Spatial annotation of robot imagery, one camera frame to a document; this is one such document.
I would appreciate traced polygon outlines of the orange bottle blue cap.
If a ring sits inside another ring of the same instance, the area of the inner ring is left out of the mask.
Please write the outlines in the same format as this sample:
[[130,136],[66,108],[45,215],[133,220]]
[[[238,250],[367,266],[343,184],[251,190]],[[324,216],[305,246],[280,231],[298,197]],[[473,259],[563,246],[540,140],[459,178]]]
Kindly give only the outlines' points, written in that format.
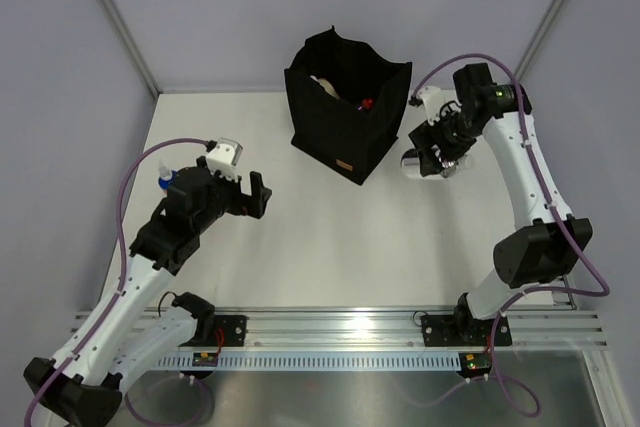
[[176,172],[168,168],[162,160],[158,162],[158,185],[163,191],[167,191],[175,175]]

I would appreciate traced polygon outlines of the white bottle chrome cap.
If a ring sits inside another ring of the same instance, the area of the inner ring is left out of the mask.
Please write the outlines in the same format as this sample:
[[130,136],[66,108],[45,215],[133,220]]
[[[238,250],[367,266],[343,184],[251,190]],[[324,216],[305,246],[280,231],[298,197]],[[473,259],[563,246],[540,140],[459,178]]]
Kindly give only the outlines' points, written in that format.
[[407,150],[401,157],[402,173],[413,180],[444,180],[456,175],[459,172],[469,170],[475,165],[474,159],[470,155],[464,155],[453,163],[445,164],[445,168],[439,173],[421,173],[421,163],[416,149]]

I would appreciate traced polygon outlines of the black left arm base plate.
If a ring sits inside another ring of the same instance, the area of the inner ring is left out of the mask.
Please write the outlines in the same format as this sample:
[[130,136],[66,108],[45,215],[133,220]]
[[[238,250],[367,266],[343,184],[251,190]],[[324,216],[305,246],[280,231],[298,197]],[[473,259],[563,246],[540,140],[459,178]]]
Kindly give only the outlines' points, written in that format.
[[247,317],[244,315],[215,315],[199,320],[194,336],[181,347],[243,347],[246,338]]

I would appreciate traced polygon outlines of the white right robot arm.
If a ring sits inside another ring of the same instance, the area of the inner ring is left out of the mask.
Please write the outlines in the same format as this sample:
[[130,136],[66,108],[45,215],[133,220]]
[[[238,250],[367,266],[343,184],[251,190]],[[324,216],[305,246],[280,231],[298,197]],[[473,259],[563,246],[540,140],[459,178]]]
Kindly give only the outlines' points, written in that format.
[[420,318],[428,347],[508,346],[509,306],[569,274],[578,251],[593,235],[558,192],[535,134],[532,107],[523,87],[498,84],[491,60],[458,69],[456,98],[409,134],[412,148],[401,159],[416,179],[445,179],[463,169],[470,149],[483,139],[500,168],[511,201],[514,231],[492,253],[493,270],[459,298],[450,314]]

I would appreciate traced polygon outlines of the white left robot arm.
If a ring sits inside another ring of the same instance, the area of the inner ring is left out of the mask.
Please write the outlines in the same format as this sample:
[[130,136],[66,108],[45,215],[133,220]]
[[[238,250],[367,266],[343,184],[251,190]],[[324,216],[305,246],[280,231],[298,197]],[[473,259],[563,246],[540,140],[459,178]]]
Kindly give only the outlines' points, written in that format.
[[115,284],[80,329],[51,358],[33,358],[24,379],[34,394],[24,423],[43,407],[73,426],[105,426],[131,386],[169,351],[208,343],[215,308],[192,293],[128,340],[150,302],[165,290],[199,249],[201,235],[223,215],[263,217],[272,195],[260,173],[249,175],[245,194],[237,181],[206,167],[178,171],[125,256]]

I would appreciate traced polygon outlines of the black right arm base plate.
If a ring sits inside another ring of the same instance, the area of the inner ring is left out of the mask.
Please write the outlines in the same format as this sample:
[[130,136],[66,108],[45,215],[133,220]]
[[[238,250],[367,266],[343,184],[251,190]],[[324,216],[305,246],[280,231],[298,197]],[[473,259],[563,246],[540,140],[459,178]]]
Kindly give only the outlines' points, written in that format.
[[458,321],[453,314],[423,315],[421,331],[426,347],[486,347],[492,340],[496,347],[513,344],[507,318],[501,318],[492,331],[493,319]]

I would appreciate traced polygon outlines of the cream bottle white pump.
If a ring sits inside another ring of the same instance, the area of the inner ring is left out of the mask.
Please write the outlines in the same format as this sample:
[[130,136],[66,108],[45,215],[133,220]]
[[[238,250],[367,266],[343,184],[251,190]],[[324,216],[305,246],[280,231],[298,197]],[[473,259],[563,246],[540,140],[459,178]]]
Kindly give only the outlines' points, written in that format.
[[336,89],[326,78],[319,78],[314,75],[311,75],[310,78],[316,82],[328,95],[330,95],[334,99],[339,99],[340,95],[337,93]]

